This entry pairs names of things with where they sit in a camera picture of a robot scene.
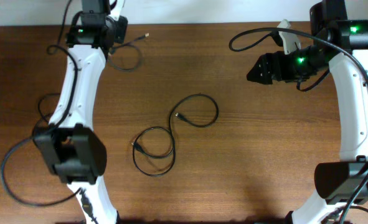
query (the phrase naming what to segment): wooden surface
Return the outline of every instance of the wooden surface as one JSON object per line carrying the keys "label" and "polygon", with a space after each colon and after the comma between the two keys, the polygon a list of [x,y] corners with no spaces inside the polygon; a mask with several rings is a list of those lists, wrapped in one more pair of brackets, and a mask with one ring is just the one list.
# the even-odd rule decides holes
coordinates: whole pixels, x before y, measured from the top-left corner
{"label": "wooden surface", "polygon": [[[277,25],[129,26],[127,40],[150,33],[149,39],[137,43],[144,64],[133,73],[107,66],[93,115],[95,132],[108,150],[108,193],[123,219],[223,222],[284,217],[312,194],[316,165],[339,160],[340,122],[332,78],[308,93],[300,93],[294,84],[247,82],[246,74],[258,57],[280,48],[267,39],[246,52],[228,49],[230,38],[243,30]],[[293,28],[308,32],[309,24],[295,23]],[[39,119],[38,99],[61,89],[66,56],[45,53],[58,30],[0,27],[0,162],[9,147],[30,135]],[[240,43],[255,42],[263,35]],[[301,40],[303,46],[311,43]],[[128,49],[120,53],[114,56],[117,62],[127,65],[134,60]],[[210,128],[197,129],[175,119],[175,167],[160,178],[139,173],[131,158],[132,139],[150,126],[167,126],[169,110],[194,93],[215,98],[219,120]],[[44,110],[51,112],[54,103],[49,100]],[[208,122],[214,114],[212,104],[202,99],[188,101],[178,111],[199,122]],[[162,153],[169,145],[165,137],[155,132],[142,142],[150,151]],[[139,163],[154,170],[144,159]],[[6,172],[15,192],[26,199],[50,201],[70,194],[48,173],[33,145],[15,153]],[[82,218],[75,200],[51,208],[24,207],[0,184],[0,223]],[[368,223],[362,212],[351,211],[350,218]]]}

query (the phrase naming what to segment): green led indicator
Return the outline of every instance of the green led indicator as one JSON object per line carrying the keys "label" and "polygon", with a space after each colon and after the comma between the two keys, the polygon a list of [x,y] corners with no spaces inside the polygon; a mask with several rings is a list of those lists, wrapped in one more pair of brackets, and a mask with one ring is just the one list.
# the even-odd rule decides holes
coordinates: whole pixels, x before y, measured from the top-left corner
{"label": "green led indicator", "polygon": [[350,27],[351,32],[356,33],[358,31],[358,27]]}
{"label": "green led indicator", "polygon": [[305,58],[299,58],[297,59],[298,63],[303,63],[306,59]]}

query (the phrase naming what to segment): white wall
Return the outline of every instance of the white wall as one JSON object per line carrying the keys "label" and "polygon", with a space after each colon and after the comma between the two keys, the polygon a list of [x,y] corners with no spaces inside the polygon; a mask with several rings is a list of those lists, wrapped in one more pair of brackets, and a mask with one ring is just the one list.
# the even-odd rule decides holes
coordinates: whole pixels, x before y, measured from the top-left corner
{"label": "white wall", "polygon": [[[308,21],[321,0],[126,0],[122,15],[130,24]],[[67,0],[0,0],[0,26],[62,22]],[[368,19],[368,0],[346,0],[349,19]],[[68,21],[81,9],[73,0]]]}

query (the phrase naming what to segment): white plastic part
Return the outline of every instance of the white plastic part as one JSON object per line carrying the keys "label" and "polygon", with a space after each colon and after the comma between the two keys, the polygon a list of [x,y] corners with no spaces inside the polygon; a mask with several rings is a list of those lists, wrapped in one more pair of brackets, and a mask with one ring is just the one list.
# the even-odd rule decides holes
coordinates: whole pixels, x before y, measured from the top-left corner
{"label": "white plastic part", "polygon": [[[278,25],[278,28],[290,29],[290,27],[291,25],[286,19],[282,20],[282,22]],[[301,49],[301,42],[296,34],[279,31],[279,35],[283,40],[283,49],[285,54],[288,55],[297,49]]]}
{"label": "white plastic part", "polygon": [[110,4],[112,5],[115,1],[117,1],[116,3],[116,7],[114,9],[111,10],[110,12],[110,16],[115,20],[118,21],[120,14],[121,14],[121,10],[124,7],[124,3],[125,0],[109,0]]}
{"label": "white plastic part", "polygon": [[[68,51],[77,62],[79,71],[70,113],[59,127],[74,128],[76,124],[82,124],[93,130],[92,113],[98,81],[106,64],[105,56],[100,48],[93,49],[91,45],[75,45]],[[74,64],[68,57],[64,86],[50,123],[56,124],[62,118],[70,98],[73,78]]]}
{"label": "white plastic part", "polygon": [[[368,72],[368,50],[354,50],[353,56]],[[354,62],[338,54],[329,67],[334,78],[339,101],[341,123],[341,161],[356,161],[366,156],[368,161],[368,89]]]}
{"label": "white plastic part", "polygon": [[306,203],[291,215],[293,224],[320,224],[331,212],[345,205],[346,203],[328,205],[325,199],[321,198],[314,190]]}
{"label": "white plastic part", "polygon": [[[118,213],[110,202],[103,176],[98,177],[94,185],[90,185],[88,182],[72,182],[67,187],[72,192],[76,192],[79,188],[85,190],[85,196],[89,199],[93,208],[93,217],[97,219],[99,224],[116,224]],[[82,208],[82,196],[77,194],[76,198]],[[83,213],[87,223],[93,223],[84,210]]]}

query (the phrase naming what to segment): white background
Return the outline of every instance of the white background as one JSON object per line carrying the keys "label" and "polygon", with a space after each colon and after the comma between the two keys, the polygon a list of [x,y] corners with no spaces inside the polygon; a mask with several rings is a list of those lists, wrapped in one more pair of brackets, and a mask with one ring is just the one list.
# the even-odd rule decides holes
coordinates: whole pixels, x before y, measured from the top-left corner
{"label": "white background", "polygon": [[[309,21],[321,0],[126,0],[122,15],[130,24]],[[0,0],[0,26],[62,22],[67,0]],[[346,0],[349,19],[368,19],[368,0]],[[73,0],[67,23],[81,10]]]}

